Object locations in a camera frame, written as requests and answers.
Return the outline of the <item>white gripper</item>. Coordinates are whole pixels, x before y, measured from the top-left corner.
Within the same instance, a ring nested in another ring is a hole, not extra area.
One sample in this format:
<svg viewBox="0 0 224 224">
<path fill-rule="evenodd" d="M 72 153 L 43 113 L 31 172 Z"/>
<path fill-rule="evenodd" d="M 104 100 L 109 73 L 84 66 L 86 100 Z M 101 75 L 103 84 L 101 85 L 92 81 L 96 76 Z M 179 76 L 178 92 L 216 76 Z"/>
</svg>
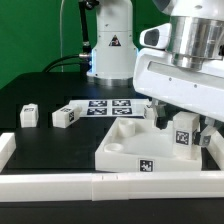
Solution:
<svg viewBox="0 0 224 224">
<path fill-rule="evenodd" d="M 158 99 L 153 99 L 149 105 L 150 108 L 153 108 L 154 123 L 159 129 L 166 127 L 165 106 L 166 103 Z M 197 132 L 194 138 L 194 144 L 201 147 L 207 147 L 210 144 L 211 136 L 220 128 L 220 122 L 210 117 L 205 118 L 204 124 L 205 128 Z"/>
</svg>

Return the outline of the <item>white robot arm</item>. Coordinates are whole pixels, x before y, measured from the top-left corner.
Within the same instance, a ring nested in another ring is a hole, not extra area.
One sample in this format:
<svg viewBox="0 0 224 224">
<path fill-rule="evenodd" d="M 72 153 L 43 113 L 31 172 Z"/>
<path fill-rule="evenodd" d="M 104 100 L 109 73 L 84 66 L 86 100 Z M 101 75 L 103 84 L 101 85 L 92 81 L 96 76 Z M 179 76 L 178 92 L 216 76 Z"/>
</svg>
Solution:
<svg viewBox="0 0 224 224">
<path fill-rule="evenodd" d="M 84 41 L 89 80 L 104 85 L 132 81 L 137 92 L 201 114 L 206 127 L 196 135 L 201 146 L 224 124 L 224 0 L 152 0 L 170 16 L 132 41 L 130 0 L 79 0 L 94 9 L 97 44 Z"/>
</svg>

